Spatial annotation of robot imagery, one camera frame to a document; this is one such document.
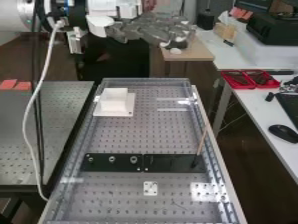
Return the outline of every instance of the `keyboard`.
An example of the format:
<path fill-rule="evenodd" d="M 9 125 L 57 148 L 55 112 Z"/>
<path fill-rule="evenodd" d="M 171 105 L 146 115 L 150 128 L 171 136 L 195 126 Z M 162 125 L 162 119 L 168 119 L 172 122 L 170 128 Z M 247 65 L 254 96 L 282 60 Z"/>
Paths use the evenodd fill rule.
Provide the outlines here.
<path fill-rule="evenodd" d="M 298 95 L 278 93 L 275 97 L 298 130 Z"/>

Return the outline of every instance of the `monitor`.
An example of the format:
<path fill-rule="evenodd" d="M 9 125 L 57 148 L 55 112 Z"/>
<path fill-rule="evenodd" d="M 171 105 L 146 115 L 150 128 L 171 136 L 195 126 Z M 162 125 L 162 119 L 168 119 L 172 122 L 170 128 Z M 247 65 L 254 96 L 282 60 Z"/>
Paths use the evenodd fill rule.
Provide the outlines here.
<path fill-rule="evenodd" d="M 251 12 L 267 12 L 271 4 L 272 0 L 235 0 L 235 7 Z"/>

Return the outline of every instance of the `white cable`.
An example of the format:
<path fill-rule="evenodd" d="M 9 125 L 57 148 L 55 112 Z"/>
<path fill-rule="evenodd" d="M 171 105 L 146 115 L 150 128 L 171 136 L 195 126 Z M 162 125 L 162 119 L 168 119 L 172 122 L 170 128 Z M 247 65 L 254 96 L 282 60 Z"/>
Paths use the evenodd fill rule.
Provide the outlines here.
<path fill-rule="evenodd" d="M 224 127 L 219 130 L 219 132 L 222 130 L 224 130 L 232 123 L 235 123 L 242 117 L 244 117 L 244 115 L 247 115 L 246 113 L 242 114 L 236 119 L 234 119 L 227 125 L 224 125 Z"/>
<path fill-rule="evenodd" d="M 38 94 L 39 89 L 41 89 L 42 81 L 43 81 L 43 78 L 45 78 L 46 73 L 47 73 L 49 62 L 50 62 L 51 51 L 53 51 L 53 42 L 54 42 L 54 38 L 55 38 L 55 33 L 57 33 L 57 31 L 58 31 L 58 29 L 61 27 L 63 27 L 63 22 L 62 21 L 58 21 L 55 23 L 55 25 L 54 25 L 54 28 L 53 28 L 53 31 L 51 31 L 51 35 L 50 35 L 49 47 L 47 47 L 47 54 L 46 54 L 46 58 L 45 58 L 45 64 L 43 64 L 43 69 L 42 69 L 42 73 L 41 73 L 39 81 L 38 81 L 37 87 L 34 89 L 33 95 L 30 97 L 29 103 L 26 105 L 25 113 L 23 113 L 23 118 L 22 118 L 22 136 L 23 136 L 25 144 L 26 144 L 26 146 L 27 146 L 27 148 L 30 150 L 30 157 L 31 157 L 33 167 L 34 167 L 34 175 L 35 175 L 35 182 L 37 182 L 38 194 L 39 194 L 39 197 L 45 201 L 47 201 L 47 199 L 43 196 L 42 191 L 41 191 L 41 185 L 39 185 L 39 170 L 38 170 L 38 165 L 37 165 L 37 161 L 35 161 L 35 157 L 34 157 L 34 150 L 33 150 L 33 147 L 31 147 L 31 144 L 29 142 L 27 135 L 26 135 L 26 121 L 27 121 L 30 107 L 31 107 L 31 104 L 33 104 L 33 102 L 35 100 L 37 94 Z"/>

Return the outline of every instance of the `black metal bracket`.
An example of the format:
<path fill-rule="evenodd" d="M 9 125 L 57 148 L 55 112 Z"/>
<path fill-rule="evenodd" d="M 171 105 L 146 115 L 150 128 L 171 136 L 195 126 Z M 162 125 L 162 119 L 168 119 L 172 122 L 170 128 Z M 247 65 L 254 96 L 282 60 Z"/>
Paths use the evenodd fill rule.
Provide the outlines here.
<path fill-rule="evenodd" d="M 194 154 L 85 154 L 82 172 L 204 173 L 202 156 Z"/>
<path fill-rule="evenodd" d="M 81 171 L 85 172 L 141 172 L 141 154 L 85 154 Z"/>
<path fill-rule="evenodd" d="M 204 173 L 202 156 L 192 154 L 146 154 L 143 171 L 147 173 Z"/>

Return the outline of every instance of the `white desk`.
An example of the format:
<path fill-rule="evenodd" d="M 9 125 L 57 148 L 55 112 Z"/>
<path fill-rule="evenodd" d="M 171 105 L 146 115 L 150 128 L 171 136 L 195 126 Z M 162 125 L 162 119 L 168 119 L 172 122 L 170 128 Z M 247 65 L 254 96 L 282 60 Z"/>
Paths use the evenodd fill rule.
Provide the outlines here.
<path fill-rule="evenodd" d="M 204 31 L 202 29 L 196 30 L 196 37 L 207 47 L 208 51 L 212 53 L 214 65 L 218 70 L 243 70 L 243 69 L 262 69 L 262 70 L 295 70 L 296 67 L 290 68 L 284 65 L 278 65 L 272 63 L 270 66 L 255 65 L 251 63 L 240 54 L 236 47 L 230 47 L 223 43 L 222 38 L 219 38 L 211 31 Z"/>
<path fill-rule="evenodd" d="M 291 80 L 294 76 L 274 76 L 274 78 L 279 81 L 287 81 Z M 231 92 L 298 184 L 298 145 L 283 141 L 267 130 L 267 128 L 275 124 L 286 125 L 292 128 L 292 130 L 296 130 L 278 100 L 274 98 L 271 102 L 264 101 L 268 92 L 276 93 L 278 89 L 234 90 L 230 88 L 228 84 L 224 83 L 223 94 L 212 124 L 215 135 L 219 132 Z"/>

